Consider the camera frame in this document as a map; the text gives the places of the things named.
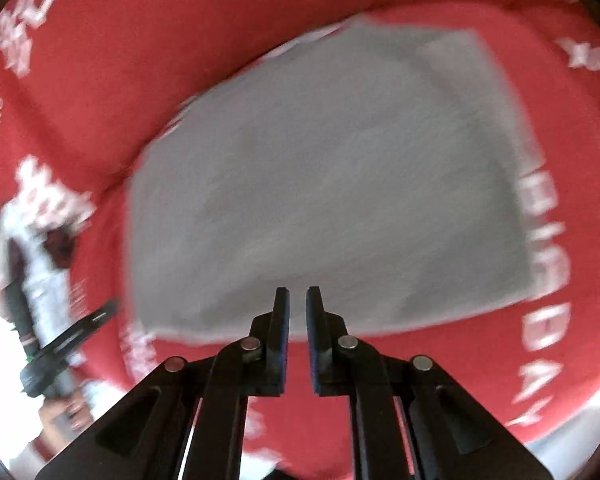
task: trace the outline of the human hand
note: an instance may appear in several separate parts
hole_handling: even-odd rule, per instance
[[[66,399],[45,399],[38,411],[42,423],[40,436],[48,451],[54,456],[71,443],[56,423],[56,419],[63,414],[68,416],[76,434],[93,424],[93,417],[80,390]]]

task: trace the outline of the gray towel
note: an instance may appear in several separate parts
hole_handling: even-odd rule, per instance
[[[132,179],[145,328],[237,338],[277,286],[298,336],[311,285],[366,334],[528,297],[505,88],[470,32],[361,22],[211,89]]]

